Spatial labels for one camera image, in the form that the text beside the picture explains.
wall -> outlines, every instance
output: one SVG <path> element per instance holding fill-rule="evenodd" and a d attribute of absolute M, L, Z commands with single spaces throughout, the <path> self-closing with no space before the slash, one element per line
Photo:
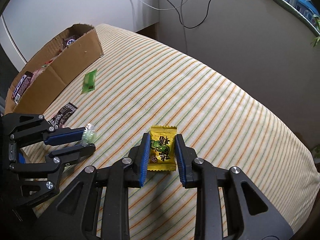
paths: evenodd
<path fill-rule="evenodd" d="M 183 6 L 186 26 L 204 18 L 208 1 Z M 159 6 L 172 7 L 166 0 Z M 272 0 L 212 0 L 206 21 L 186 34 L 190 56 L 264 104 L 310 147 L 320 143 L 320 46 L 310 46 L 315 36 L 302 22 Z M 159 41 L 184 52 L 182 35 L 177 12 L 162 11 Z"/>
<path fill-rule="evenodd" d="M 158 0 L 143 1 L 158 6 Z M 11 38 L 0 21 L 1 45 L 21 70 L 44 44 L 74 23 L 107 23 L 136 32 L 158 22 L 159 13 L 137 0 L 11 0 L 3 20 Z"/>

striped tablecloth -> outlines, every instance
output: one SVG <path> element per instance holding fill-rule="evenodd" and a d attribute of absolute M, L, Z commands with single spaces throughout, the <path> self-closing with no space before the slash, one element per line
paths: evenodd
<path fill-rule="evenodd" d="M 173 125 L 199 157 L 225 169 L 239 166 L 294 231 L 301 227 L 319 190 L 320 176 L 310 152 L 287 126 L 201 62 L 130 31 L 106 24 L 96 30 L 104 56 L 44 113 L 49 120 L 72 102 L 78 110 L 65 126 L 90 122 L 97 128 L 94 155 L 64 172 L 61 190 L 84 167 L 110 166 L 127 156 L 152 125 Z M 81 94 L 84 75 L 94 69 L 98 70 L 95 91 Z M 39 143 L 25 151 L 38 163 L 56 148 Z M 36 214 L 50 202 L 37 206 Z M 177 171 L 148 172 L 143 188 L 129 189 L 129 219 L 131 240 L 193 239 L 196 189 L 182 188 Z M 226 233 L 224 208 L 222 219 Z"/>

yellow candy wrapper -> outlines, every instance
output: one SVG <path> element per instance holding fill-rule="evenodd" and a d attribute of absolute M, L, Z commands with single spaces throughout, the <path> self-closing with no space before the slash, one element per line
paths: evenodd
<path fill-rule="evenodd" d="M 176 127 L 151 127 L 148 171 L 176 170 L 176 162 L 174 160 L 174 137 L 176 134 Z"/>

green candy wrapper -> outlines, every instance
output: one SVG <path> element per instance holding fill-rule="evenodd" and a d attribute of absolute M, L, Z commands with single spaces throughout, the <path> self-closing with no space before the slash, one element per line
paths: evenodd
<path fill-rule="evenodd" d="M 84 76 L 82 93 L 88 93 L 95 89 L 97 70 L 91 71 Z"/>

brown cardboard box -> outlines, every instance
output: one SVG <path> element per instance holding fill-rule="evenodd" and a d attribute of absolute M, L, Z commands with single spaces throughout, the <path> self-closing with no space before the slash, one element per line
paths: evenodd
<path fill-rule="evenodd" d="M 81 37 L 59 54 L 62 39 L 72 35 Z M 45 62 L 57 55 L 59 56 L 26 89 L 16 105 L 11 97 L 24 73 L 40 69 Z M 102 47 L 93 26 L 74 24 L 67 28 L 44 45 L 13 80 L 5 100 L 5 114 L 43 114 L 67 85 L 102 55 Z"/>

